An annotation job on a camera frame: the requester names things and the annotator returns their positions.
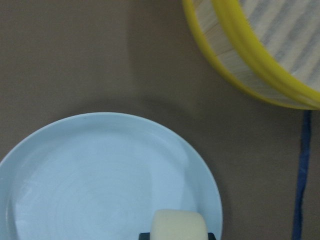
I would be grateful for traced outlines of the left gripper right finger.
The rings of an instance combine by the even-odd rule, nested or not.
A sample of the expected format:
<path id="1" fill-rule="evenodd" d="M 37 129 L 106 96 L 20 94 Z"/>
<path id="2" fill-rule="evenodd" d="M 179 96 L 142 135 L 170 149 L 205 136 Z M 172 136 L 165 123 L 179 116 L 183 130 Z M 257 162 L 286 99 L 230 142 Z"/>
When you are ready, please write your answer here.
<path id="1" fill-rule="evenodd" d="M 216 237 L 212 232 L 208 233 L 208 240 L 216 240 Z"/>

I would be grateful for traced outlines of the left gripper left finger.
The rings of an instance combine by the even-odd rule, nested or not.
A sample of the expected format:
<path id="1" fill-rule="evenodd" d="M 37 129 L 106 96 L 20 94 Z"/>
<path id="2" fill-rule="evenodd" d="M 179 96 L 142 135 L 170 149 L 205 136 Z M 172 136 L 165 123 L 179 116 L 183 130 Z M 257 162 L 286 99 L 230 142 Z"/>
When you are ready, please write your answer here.
<path id="1" fill-rule="evenodd" d="M 149 232 L 142 232 L 138 236 L 138 240 L 150 240 L 150 233 Z"/>

